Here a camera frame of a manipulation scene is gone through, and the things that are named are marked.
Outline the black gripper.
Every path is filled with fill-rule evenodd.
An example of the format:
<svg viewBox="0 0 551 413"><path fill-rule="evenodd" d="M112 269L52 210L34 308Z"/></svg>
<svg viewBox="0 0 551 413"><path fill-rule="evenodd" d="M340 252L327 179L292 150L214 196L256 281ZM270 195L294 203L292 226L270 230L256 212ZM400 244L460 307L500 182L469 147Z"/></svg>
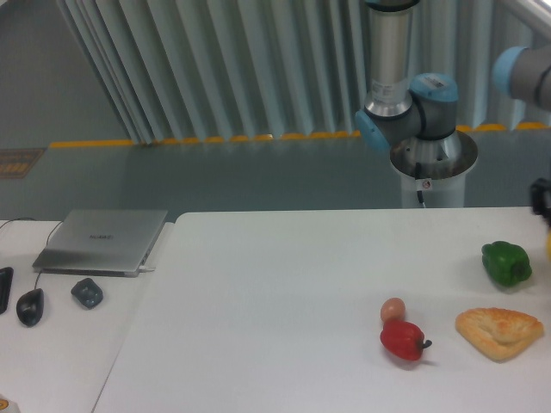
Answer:
<svg viewBox="0 0 551 413"><path fill-rule="evenodd" d="M541 216L547 223L551 223L550 180L538 178L529 189L532 213Z"/></svg>

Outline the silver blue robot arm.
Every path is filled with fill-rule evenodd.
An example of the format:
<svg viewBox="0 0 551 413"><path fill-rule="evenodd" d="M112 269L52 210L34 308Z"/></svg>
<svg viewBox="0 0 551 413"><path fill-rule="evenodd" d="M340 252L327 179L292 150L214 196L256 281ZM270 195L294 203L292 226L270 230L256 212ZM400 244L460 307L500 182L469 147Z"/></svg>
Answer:
<svg viewBox="0 0 551 413"><path fill-rule="evenodd" d="M456 128L458 87L442 73L407 78L414 1L369 1L370 91L356 126L368 145L389 154L404 208L457 208L478 158Z"/></svg>

